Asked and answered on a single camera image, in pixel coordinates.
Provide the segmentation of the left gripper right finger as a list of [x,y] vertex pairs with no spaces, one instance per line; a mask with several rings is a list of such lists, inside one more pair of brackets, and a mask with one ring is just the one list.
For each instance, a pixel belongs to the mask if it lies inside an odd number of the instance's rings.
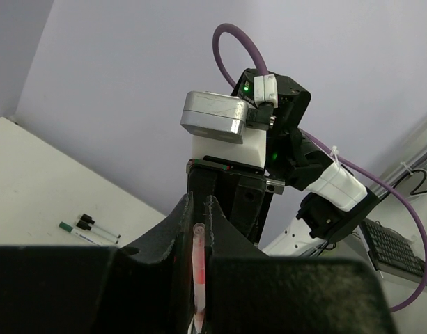
[[270,257],[205,201],[209,333],[395,333],[380,283],[345,258]]

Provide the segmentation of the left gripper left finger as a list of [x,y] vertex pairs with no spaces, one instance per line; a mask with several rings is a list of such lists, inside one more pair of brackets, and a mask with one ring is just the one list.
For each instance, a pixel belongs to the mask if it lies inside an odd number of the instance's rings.
[[0,246],[0,333],[186,333],[193,197],[122,247]]

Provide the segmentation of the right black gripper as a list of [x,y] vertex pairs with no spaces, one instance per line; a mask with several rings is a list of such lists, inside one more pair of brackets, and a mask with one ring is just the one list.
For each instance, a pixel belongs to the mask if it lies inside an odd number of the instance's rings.
[[259,244],[273,195],[284,192],[283,180],[266,176],[259,167],[210,156],[190,159],[186,173],[197,223],[203,221],[207,197],[214,196],[227,220]]

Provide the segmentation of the red pen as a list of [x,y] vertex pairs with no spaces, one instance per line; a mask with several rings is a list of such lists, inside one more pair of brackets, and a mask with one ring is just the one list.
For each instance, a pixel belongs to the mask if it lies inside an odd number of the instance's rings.
[[205,314],[205,251],[204,246],[196,242],[192,253],[192,273],[194,285],[194,327],[202,332]]

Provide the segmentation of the clear pen cap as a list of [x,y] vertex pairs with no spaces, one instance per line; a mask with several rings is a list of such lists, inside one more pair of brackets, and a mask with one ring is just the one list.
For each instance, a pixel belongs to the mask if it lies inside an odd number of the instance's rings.
[[205,266],[205,225],[196,223],[193,227],[192,265],[194,272]]

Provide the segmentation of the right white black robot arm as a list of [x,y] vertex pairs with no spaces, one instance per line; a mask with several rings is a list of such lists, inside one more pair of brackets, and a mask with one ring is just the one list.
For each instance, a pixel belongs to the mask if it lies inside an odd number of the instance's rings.
[[345,239],[378,197],[300,130],[309,91],[290,77],[245,70],[230,95],[192,91],[181,125],[192,135],[187,190],[196,222],[214,197],[226,220],[260,241],[274,195],[303,191],[295,218],[265,247],[271,256],[302,256]]

